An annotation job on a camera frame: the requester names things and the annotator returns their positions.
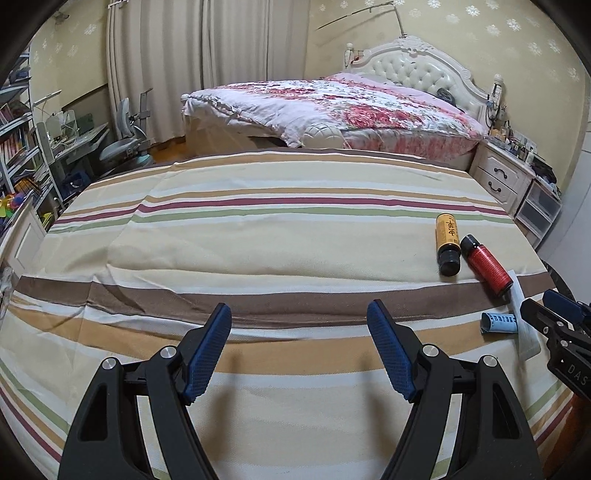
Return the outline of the blue squeezed tube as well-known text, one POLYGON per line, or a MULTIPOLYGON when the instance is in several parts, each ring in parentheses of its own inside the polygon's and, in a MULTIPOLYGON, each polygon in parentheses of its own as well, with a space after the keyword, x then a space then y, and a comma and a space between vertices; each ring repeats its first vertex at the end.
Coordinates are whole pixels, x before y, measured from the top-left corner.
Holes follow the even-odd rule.
POLYGON ((480 328, 483 334, 516 334, 518 323, 516 317, 510 313, 483 312, 480 328))

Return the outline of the red small bottle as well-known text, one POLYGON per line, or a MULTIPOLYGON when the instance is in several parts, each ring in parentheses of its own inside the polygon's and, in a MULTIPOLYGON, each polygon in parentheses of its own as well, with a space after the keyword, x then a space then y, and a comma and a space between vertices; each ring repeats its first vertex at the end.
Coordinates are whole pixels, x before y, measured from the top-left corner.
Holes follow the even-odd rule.
POLYGON ((512 278, 485 245, 469 234, 461 240, 460 247, 468 265, 496 297, 510 290, 512 278))

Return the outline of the yellow small bottle black cap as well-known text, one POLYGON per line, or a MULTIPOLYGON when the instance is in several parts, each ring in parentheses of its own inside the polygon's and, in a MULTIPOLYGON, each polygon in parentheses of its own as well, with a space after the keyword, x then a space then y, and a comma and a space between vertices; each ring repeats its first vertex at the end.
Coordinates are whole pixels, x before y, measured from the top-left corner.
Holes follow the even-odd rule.
POLYGON ((461 268, 461 246, 455 217, 449 213, 436 219, 436 246, 439 273, 445 277, 456 276, 461 268))

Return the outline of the white wardrobe door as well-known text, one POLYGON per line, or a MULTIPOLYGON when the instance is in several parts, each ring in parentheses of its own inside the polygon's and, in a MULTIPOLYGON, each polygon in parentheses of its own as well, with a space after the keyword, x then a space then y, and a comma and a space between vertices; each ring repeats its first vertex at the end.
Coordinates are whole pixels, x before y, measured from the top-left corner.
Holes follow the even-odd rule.
POLYGON ((584 284, 590 280, 590 121, 563 195, 562 212, 538 253, 573 292, 589 290, 584 284))

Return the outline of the clear plastic drawer unit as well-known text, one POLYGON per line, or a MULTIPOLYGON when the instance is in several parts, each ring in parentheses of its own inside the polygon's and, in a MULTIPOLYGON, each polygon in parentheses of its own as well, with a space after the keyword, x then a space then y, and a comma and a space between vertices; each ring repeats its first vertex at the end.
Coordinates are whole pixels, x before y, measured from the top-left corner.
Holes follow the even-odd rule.
POLYGON ((535 250, 552 229, 561 210, 560 196, 544 181, 533 180, 517 209, 515 221, 535 250))

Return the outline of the white nightstand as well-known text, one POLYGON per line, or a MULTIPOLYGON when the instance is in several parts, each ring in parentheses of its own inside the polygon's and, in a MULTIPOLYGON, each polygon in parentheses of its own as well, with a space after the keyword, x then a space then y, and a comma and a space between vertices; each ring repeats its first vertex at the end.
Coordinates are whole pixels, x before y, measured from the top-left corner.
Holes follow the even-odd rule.
POLYGON ((523 161, 488 141, 478 145, 469 173, 511 217, 535 179, 523 161))

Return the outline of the striped bed sheet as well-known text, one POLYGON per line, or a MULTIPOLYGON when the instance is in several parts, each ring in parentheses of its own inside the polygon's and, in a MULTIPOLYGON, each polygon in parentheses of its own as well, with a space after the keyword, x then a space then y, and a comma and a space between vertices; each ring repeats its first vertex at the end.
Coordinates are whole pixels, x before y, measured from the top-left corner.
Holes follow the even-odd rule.
POLYGON ((502 207, 464 172, 393 157, 263 152, 155 166, 99 181, 45 236, 1 326, 8 436, 47 479, 106 357, 144 360, 219 303, 232 331, 189 410, 224 479, 376 479, 410 407, 366 323, 381 299, 419 338, 466 360, 497 357, 543 467, 566 453, 572 396, 547 353, 485 335, 503 312, 468 267, 442 278, 436 220, 452 214, 524 294, 553 285, 502 207))

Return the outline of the grey desk chair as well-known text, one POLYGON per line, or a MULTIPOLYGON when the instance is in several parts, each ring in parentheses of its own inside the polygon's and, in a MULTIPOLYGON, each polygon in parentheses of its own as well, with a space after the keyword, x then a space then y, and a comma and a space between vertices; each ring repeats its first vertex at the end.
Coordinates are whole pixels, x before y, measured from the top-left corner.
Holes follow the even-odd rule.
POLYGON ((148 150, 150 140, 147 136, 148 94, 151 88, 143 91, 139 98, 139 111, 132 114, 130 101, 123 98, 116 109, 116 127, 120 139, 104 148, 99 161, 106 169, 105 176, 115 175, 147 167, 154 163, 148 150))

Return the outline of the pink floral quilt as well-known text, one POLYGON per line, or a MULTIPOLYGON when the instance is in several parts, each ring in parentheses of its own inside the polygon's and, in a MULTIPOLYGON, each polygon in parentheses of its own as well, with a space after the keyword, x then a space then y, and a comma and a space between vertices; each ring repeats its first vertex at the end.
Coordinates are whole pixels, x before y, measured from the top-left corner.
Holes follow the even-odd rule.
POLYGON ((215 146, 270 140, 445 163, 485 136, 477 119, 429 93, 348 73, 227 84, 184 94, 181 105, 186 138, 215 146))

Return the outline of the grey study desk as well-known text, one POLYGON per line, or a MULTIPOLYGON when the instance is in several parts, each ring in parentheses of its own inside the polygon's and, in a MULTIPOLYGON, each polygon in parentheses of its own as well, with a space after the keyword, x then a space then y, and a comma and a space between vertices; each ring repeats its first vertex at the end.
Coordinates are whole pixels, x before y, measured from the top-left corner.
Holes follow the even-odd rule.
POLYGON ((109 133, 107 123, 100 124, 88 132, 75 136, 72 140, 52 145, 45 122, 37 122, 36 138, 43 165, 48 169, 51 186, 60 201, 63 201, 66 169, 75 167, 81 160, 95 152, 109 133))

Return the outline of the bookshelf with books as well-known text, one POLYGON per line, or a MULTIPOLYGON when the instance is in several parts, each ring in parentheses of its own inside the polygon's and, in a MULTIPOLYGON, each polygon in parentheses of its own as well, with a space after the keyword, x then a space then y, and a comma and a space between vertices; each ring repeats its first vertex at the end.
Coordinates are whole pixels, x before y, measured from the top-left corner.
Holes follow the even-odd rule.
POLYGON ((31 91, 30 51, 15 61, 1 85, 1 229, 27 200, 44 229, 63 210, 61 194, 40 144, 31 91))

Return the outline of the beige curtain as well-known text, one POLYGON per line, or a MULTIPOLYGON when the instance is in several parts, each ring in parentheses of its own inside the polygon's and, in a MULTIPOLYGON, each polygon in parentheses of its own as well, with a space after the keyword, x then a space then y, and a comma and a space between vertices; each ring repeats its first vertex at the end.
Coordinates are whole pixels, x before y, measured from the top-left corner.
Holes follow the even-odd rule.
POLYGON ((148 135, 184 133, 181 97, 219 85, 300 79, 307 1, 118 1, 108 6, 110 103, 139 107, 148 94, 148 135))

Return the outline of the white tufted bed frame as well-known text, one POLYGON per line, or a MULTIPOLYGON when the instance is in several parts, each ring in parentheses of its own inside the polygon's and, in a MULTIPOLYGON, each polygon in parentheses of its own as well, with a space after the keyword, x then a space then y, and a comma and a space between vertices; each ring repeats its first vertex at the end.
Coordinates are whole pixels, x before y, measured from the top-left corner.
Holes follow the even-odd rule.
MULTIPOLYGON (((466 67, 447 53, 416 36, 399 38, 367 50, 356 50, 352 44, 349 44, 345 51, 344 69, 339 73, 360 75, 380 83, 391 83, 429 93, 477 119, 484 127, 486 135, 484 117, 488 95, 475 85, 472 74, 466 67)), ((238 153, 287 147, 280 146, 270 140, 247 143, 245 147, 238 147, 235 144, 215 146, 211 139, 200 141, 186 138, 186 142, 188 151, 193 155, 238 153)), ((427 163, 467 170, 477 146, 468 154, 445 163, 413 155, 409 156, 427 163)))

